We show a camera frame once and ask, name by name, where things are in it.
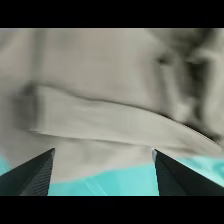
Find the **garment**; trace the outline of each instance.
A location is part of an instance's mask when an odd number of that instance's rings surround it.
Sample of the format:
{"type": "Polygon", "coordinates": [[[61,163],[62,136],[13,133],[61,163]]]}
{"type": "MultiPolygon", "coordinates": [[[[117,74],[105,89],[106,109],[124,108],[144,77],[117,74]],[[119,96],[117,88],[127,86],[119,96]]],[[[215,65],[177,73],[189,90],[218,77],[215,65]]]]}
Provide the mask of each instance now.
{"type": "Polygon", "coordinates": [[[15,167],[56,148],[52,182],[150,163],[151,148],[175,158],[223,156],[182,125],[204,128],[188,45],[172,30],[11,31],[0,53],[0,153],[15,167]]]}

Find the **turquoise surface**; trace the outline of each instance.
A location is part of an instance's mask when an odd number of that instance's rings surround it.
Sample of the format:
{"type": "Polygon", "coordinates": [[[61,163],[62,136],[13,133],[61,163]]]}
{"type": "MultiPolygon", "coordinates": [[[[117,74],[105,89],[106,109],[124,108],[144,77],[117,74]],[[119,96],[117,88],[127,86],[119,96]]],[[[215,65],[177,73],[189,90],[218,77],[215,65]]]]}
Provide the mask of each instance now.
{"type": "MultiPolygon", "coordinates": [[[[179,162],[224,186],[224,159],[195,157],[179,162]]],[[[0,158],[0,175],[10,170],[0,158]]],[[[51,184],[49,196],[158,196],[154,165],[108,171],[68,183],[51,184]]]]}

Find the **black object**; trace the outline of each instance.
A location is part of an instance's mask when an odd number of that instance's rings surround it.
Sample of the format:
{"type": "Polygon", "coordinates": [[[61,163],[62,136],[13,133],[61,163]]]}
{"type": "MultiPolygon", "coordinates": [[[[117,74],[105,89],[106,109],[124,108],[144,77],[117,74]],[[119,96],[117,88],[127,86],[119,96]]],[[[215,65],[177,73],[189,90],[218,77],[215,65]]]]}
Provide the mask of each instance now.
{"type": "Polygon", "coordinates": [[[55,149],[0,176],[0,196],[47,196],[55,149]]]}
{"type": "Polygon", "coordinates": [[[155,150],[160,196],[224,196],[224,188],[155,150]]]}

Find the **gray cloth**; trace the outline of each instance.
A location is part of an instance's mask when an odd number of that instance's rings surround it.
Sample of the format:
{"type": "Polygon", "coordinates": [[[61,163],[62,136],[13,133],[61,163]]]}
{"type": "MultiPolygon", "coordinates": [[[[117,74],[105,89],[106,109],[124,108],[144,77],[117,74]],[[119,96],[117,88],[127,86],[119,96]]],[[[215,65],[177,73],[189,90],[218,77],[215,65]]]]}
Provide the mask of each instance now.
{"type": "MultiPolygon", "coordinates": [[[[198,30],[185,31],[198,38],[198,30]]],[[[52,182],[150,163],[151,148],[175,158],[223,156],[222,147],[181,124],[214,133],[195,116],[189,44],[169,33],[14,31],[0,53],[1,155],[15,167],[55,147],[52,182]]]]}

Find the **beige fabric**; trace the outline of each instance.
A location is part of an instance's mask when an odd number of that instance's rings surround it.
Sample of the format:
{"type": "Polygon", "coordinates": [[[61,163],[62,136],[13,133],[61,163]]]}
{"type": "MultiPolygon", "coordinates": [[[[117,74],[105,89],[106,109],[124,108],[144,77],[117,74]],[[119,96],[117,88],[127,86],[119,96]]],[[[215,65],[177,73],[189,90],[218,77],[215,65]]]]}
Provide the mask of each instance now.
{"type": "Polygon", "coordinates": [[[151,147],[175,158],[222,156],[220,146],[153,113],[186,123],[195,98],[184,88],[192,80],[183,55],[150,29],[21,29],[4,46],[0,153],[12,167],[53,147],[52,182],[151,162],[151,147]],[[171,64],[161,65],[167,54],[171,64]],[[18,101],[21,120],[11,99],[30,81],[37,92],[18,101]]]}

